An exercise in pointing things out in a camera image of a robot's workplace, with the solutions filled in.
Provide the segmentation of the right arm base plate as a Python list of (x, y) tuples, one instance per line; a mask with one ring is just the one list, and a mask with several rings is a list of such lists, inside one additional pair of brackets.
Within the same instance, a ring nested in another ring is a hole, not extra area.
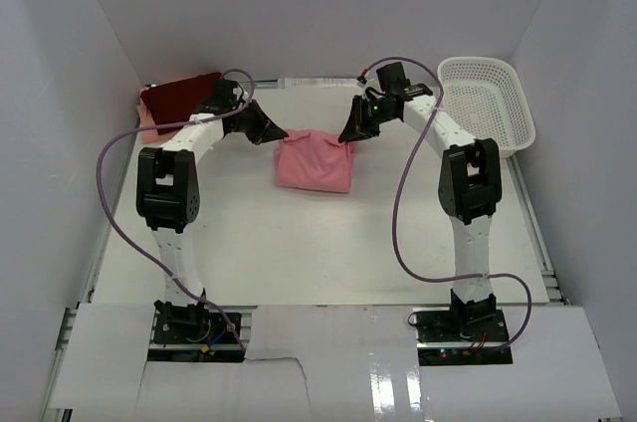
[(448, 310), (414, 311), (407, 323), (416, 330), (421, 367), (511, 365), (509, 331), (502, 310), (475, 328), (460, 329)]

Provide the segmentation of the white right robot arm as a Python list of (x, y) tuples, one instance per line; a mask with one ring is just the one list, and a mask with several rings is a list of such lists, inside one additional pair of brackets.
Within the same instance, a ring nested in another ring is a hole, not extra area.
[(428, 143), (441, 167), (437, 187), (442, 210), (452, 224), (455, 274), (451, 284), (450, 331), (470, 341), (482, 333), (496, 314), (496, 297), (489, 280), (489, 235), (502, 199), (500, 151), (491, 138), (478, 139), (442, 108), (445, 91), (413, 84), (406, 77), (403, 57), (382, 58), (369, 68), (379, 86), (357, 80), (364, 87), (352, 100), (341, 143), (377, 137), (383, 124), (399, 120), (415, 131), (419, 144)]

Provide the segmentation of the pink t-shirt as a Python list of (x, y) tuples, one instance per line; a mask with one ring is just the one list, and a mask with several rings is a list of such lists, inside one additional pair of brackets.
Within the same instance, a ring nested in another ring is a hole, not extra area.
[(322, 130), (287, 130), (274, 150), (279, 187), (347, 194), (350, 192), (356, 142), (340, 143)]

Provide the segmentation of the white perforated plastic basket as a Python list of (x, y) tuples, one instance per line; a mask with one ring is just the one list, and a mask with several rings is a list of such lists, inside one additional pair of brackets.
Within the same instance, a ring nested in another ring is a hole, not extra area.
[(495, 140), (502, 158), (534, 143), (529, 104), (510, 64), (487, 57), (452, 57), (439, 64), (437, 76), (446, 113), (473, 136)]

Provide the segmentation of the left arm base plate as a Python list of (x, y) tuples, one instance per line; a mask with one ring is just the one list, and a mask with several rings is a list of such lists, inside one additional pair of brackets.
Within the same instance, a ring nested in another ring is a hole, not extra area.
[(241, 363), (244, 350), (218, 313), (198, 314), (195, 323), (157, 313), (147, 360), (151, 362)]

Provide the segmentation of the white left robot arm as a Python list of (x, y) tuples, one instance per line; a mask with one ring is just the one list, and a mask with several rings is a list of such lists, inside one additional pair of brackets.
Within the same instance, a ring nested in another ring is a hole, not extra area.
[(255, 145), (288, 136), (240, 83), (221, 79), (174, 136), (158, 147), (143, 148), (138, 155), (136, 210), (151, 230), (160, 268), (167, 272), (166, 304), (203, 305), (206, 293), (191, 229), (201, 206), (197, 165), (231, 133), (242, 133)]

